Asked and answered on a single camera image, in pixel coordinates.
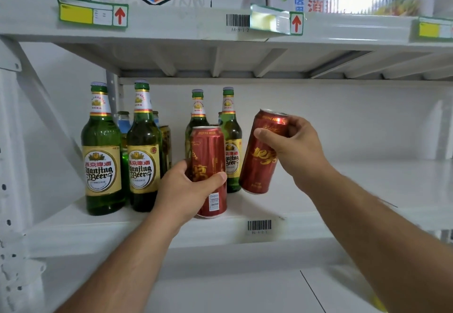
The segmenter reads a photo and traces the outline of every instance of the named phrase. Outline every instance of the barcode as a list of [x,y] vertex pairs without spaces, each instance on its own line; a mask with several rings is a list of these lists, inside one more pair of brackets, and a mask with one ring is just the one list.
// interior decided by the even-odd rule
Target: barcode
[[271,230],[272,220],[253,220],[247,224],[247,230],[259,231],[259,230]]
[[247,14],[227,14],[227,26],[231,27],[250,27],[250,15]]
[[219,193],[213,193],[209,195],[209,211],[219,210]]

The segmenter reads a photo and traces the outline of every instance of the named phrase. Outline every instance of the left arm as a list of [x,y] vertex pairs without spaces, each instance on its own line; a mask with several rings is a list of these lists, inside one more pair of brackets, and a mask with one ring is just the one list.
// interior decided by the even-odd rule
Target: left arm
[[193,183],[186,168],[181,161],[164,176],[151,213],[55,313],[143,311],[173,237],[227,178]]

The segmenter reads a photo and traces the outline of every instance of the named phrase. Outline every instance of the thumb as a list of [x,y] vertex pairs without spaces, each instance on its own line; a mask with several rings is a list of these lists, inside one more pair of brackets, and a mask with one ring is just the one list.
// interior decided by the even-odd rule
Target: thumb
[[222,186],[227,180],[227,175],[224,172],[213,174],[210,178],[204,181],[197,182],[197,191],[200,192],[204,198],[214,192],[217,188]]
[[281,152],[283,150],[283,146],[287,139],[284,136],[280,136],[265,128],[256,128],[253,131],[253,135],[257,137],[259,141],[266,143],[277,152]]

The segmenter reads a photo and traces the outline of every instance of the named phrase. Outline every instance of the left hand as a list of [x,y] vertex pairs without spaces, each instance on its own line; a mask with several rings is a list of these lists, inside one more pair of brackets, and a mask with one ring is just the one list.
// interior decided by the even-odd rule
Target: left hand
[[219,172],[204,181],[192,182],[185,175],[188,165],[187,160],[180,161],[165,174],[153,208],[177,229],[192,219],[209,194],[227,180],[226,173]]

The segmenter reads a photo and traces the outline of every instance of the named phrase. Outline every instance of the person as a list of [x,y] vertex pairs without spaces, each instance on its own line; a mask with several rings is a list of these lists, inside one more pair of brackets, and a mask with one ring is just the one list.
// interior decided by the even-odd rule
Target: person
[[[289,138],[254,134],[275,149],[389,312],[453,312],[453,249],[337,172],[308,121],[289,122]],[[56,313],[143,311],[173,237],[227,178],[217,173],[193,183],[186,169],[181,161],[162,178],[151,213]]]

